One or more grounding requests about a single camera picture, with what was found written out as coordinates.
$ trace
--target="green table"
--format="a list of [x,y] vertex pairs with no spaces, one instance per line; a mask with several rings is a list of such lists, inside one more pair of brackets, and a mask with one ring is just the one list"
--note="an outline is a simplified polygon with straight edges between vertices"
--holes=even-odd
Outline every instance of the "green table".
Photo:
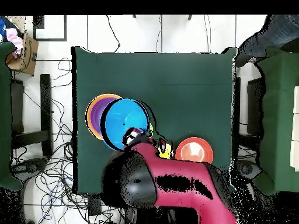
[[299,192],[299,172],[290,166],[294,88],[299,86],[299,54],[268,48],[267,58],[258,62],[265,76],[263,97],[264,136],[259,163],[263,173],[254,180],[266,195],[278,191]]
[[85,110],[104,93],[146,102],[155,114],[157,131],[175,148],[187,137],[205,139],[214,152],[213,165],[228,171],[236,52],[230,48],[224,54],[95,54],[72,47],[72,67],[77,72],[73,75],[77,192],[102,190],[102,172],[112,150],[90,134]]
[[6,66],[6,56],[16,47],[10,42],[0,44],[0,187],[18,191],[23,184],[11,175],[12,164],[12,108],[11,72]]

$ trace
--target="black cable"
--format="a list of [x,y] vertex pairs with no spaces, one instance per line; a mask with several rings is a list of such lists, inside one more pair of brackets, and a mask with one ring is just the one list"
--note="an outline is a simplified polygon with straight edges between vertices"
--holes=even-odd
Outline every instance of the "black cable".
[[211,51],[210,51],[210,46],[209,46],[209,44],[208,44],[208,30],[207,30],[207,23],[206,23],[206,15],[204,15],[204,26],[205,26],[205,28],[206,28],[208,53],[211,53]]
[[[111,24],[110,24],[110,19],[109,19],[108,15],[106,15],[106,17],[107,17],[107,19],[108,19],[108,24],[109,24],[109,27],[110,27],[111,31],[112,31],[112,33],[113,33],[113,35],[114,35],[115,39],[116,39],[116,40],[117,40],[117,42],[119,43],[119,40],[117,39],[117,37],[116,37],[116,35],[115,35],[115,33],[114,33],[114,31],[113,31],[112,27],[111,27]],[[118,46],[117,46],[116,50],[115,50],[113,53],[116,53],[116,51],[117,51],[119,48],[120,48],[120,43],[118,44]]]
[[161,32],[161,31],[162,31],[162,27],[161,27],[161,30],[159,31],[159,33],[158,33],[158,37],[157,37],[157,42],[156,42],[156,52],[157,52],[157,49],[158,49],[158,40],[159,40],[159,36],[160,36],[160,32]]
[[[60,64],[64,59],[66,59],[66,60],[68,61],[69,69],[60,69],[60,68],[59,68],[59,64]],[[55,79],[50,78],[51,80],[57,80],[57,79],[59,79],[60,77],[63,77],[63,76],[68,75],[69,72],[71,71],[71,61],[70,61],[68,58],[63,58],[62,60],[59,61],[58,65],[57,65],[57,68],[58,68],[60,71],[67,71],[67,73],[64,74],[64,75],[60,75],[59,77],[57,77],[57,78],[55,78]]]
[[[59,77],[57,77],[57,78],[55,78],[55,79],[52,79],[52,80],[57,80],[58,78],[61,78],[62,76],[65,76],[65,75],[69,74],[69,72],[71,71],[70,70],[70,66],[69,66],[69,69],[61,69],[60,68],[60,63],[63,60],[65,60],[65,59],[67,59],[67,58],[63,58],[58,63],[58,67],[57,68],[59,70],[61,70],[61,71],[68,71],[68,72],[65,73],[65,74],[63,74],[63,75],[61,75],[61,76],[59,76]],[[67,86],[69,84],[53,86],[53,87],[51,87],[51,89],[54,88],[54,87],[59,87],[59,86]],[[37,106],[39,106],[27,93],[25,93],[25,95],[27,95],[27,97],[30,98],[31,101],[33,101]],[[70,180],[70,178],[71,178],[71,181],[72,181],[72,175],[69,174],[69,173],[67,173],[65,171],[65,169],[67,168],[67,166],[69,166],[70,164],[72,164],[72,156],[73,156],[73,154],[72,154],[72,151],[71,151],[71,148],[70,148],[71,142],[65,142],[64,138],[63,138],[63,135],[72,135],[72,131],[62,121],[63,115],[65,113],[65,108],[64,108],[64,106],[60,102],[58,102],[58,101],[56,101],[54,99],[51,99],[51,101],[52,101],[53,104],[56,105],[56,107],[58,108],[58,110],[60,112],[59,123],[56,122],[56,120],[52,118],[52,120],[59,127],[59,131],[58,131],[58,134],[57,134],[57,137],[56,137],[55,141],[57,140],[58,135],[62,135],[62,144],[59,145],[58,147],[56,147],[56,149],[53,151],[53,155],[58,150],[60,150],[61,148],[63,148],[63,150],[64,150],[64,157],[59,158],[55,162],[48,162],[46,164],[47,167],[49,167],[50,165],[54,165],[54,166],[51,167],[51,168],[45,169],[44,171],[41,171],[41,173],[38,176],[36,176],[36,178],[35,178],[34,182],[35,182],[37,188],[39,190],[41,190],[42,192],[44,192],[44,195],[43,195],[43,197],[41,199],[41,203],[40,203],[41,210],[43,212],[43,217],[40,219],[40,221],[39,221],[38,224],[42,224],[42,222],[44,220],[49,220],[49,217],[51,217],[49,215],[49,213],[50,213],[52,207],[65,206],[65,207],[67,207],[67,210],[68,210],[69,208],[71,208],[70,205],[73,206],[73,209],[76,208],[79,211],[79,214],[81,215],[81,217],[82,217],[82,219],[84,221],[86,221],[88,224],[91,224],[89,216],[86,217],[88,206],[87,206],[86,203],[84,203],[84,205],[82,205],[82,203],[84,201],[86,201],[87,198],[86,197],[82,197],[82,199],[80,200],[80,199],[77,199],[77,195],[75,195],[75,199],[73,199],[74,194],[72,193],[72,188],[71,188],[71,186],[67,182],[67,180]],[[25,148],[25,152],[23,152],[19,157],[15,157],[14,158],[17,163],[20,163],[20,160],[22,160],[20,157],[27,152],[27,148],[26,147],[24,147],[24,148]],[[54,181],[52,181],[52,182],[49,183],[47,181],[47,177],[50,177],[50,178],[54,179]],[[40,180],[40,183],[42,183],[42,184],[44,184],[46,186],[46,189],[48,191],[45,191],[42,188],[40,188],[40,186],[37,183],[38,179]],[[49,204],[48,203],[46,203],[46,204],[43,203],[44,200],[45,200],[45,198],[50,198],[50,200],[48,202]],[[62,215],[62,217],[60,217],[60,219],[58,220],[57,224],[59,224],[61,218],[63,218],[63,216],[65,215],[65,213],[67,212],[67,210],[64,212],[64,214]],[[85,210],[86,211],[85,212],[85,216],[83,216],[83,214],[81,213],[81,210]],[[108,211],[101,212],[104,216],[107,217],[106,221],[102,221],[102,220],[99,221],[101,224],[107,224],[107,222],[111,222],[111,217],[113,216],[113,214],[111,213],[111,210],[112,210],[111,207],[109,207]]]
[[211,51],[211,35],[212,35],[211,23],[210,23],[210,18],[208,15],[207,15],[207,17],[208,17],[208,26],[210,27],[210,53],[212,53],[212,51]]
[[163,15],[161,15],[161,52],[163,52]]

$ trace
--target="floor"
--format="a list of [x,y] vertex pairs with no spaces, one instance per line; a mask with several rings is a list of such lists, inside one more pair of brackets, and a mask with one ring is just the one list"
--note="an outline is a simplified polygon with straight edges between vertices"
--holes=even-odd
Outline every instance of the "floor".
[[[24,95],[23,101],[23,123],[25,132],[40,130],[40,74],[51,75],[51,85],[67,85],[52,89],[52,98],[63,105],[65,112],[62,117],[64,124],[72,130],[72,98],[71,98],[71,46],[81,46],[95,53],[112,52],[117,48],[117,41],[109,27],[106,16],[66,16],[67,38],[64,37],[64,16],[45,16],[44,29],[36,30],[39,41],[35,76],[31,77],[20,73],[16,79],[23,81],[25,92],[32,99]],[[163,53],[221,53],[227,47],[238,47],[246,38],[259,31],[265,21],[266,15],[193,15],[188,21],[188,15],[163,15],[163,36],[161,38],[161,25],[159,15],[132,15],[109,16],[111,27],[114,30],[121,46],[118,53],[157,51]],[[26,30],[33,37],[33,17],[26,17]],[[49,41],[49,39],[64,39],[65,41]],[[246,85],[249,80],[260,77],[253,63],[246,64],[237,70],[241,77],[241,116],[240,132],[246,134],[247,110],[246,110]],[[53,119],[60,120],[60,110],[55,104],[53,108]],[[64,142],[70,140],[69,135],[57,135],[59,127],[53,121],[54,149]],[[16,156],[24,152],[23,148],[16,151]],[[41,157],[41,145],[29,145],[23,159]],[[53,156],[52,162],[63,157],[63,149],[59,149]],[[67,166],[72,174],[72,164]],[[44,184],[52,183],[49,188]],[[59,224],[87,224],[82,218],[86,211],[79,212],[76,207],[67,210],[60,206],[57,201],[55,207],[48,210],[50,202],[46,193],[49,189],[58,190],[59,185],[53,177],[37,177],[31,179],[25,191],[25,215],[26,219],[32,219],[40,224],[58,224],[59,219],[64,219]],[[76,199],[79,204],[84,205],[85,199]],[[119,213],[111,211],[112,220],[117,221]],[[105,221],[109,214],[103,214],[96,220],[91,217],[91,222]]]

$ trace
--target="black frame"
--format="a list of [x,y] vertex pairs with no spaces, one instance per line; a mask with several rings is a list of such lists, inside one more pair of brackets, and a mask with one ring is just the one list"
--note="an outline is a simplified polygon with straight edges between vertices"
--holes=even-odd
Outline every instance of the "black frame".
[[[44,16],[39,17],[40,22],[44,23]],[[33,38],[36,41],[67,41],[67,16],[64,15],[64,38],[36,38],[36,29],[44,29],[44,24],[39,26],[39,23],[33,24]]]
[[40,75],[40,124],[41,130],[16,134],[12,136],[12,149],[18,149],[30,144],[38,144],[41,142],[41,148],[44,156],[52,156],[52,130],[51,130],[51,84],[50,75]]

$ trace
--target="orange plate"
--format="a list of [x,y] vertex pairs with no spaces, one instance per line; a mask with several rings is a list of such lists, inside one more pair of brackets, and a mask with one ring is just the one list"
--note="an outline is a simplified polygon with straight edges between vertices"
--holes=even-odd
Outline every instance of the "orange plate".
[[213,150],[206,140],[191,137],[179,144],[175,159],[212,163]]

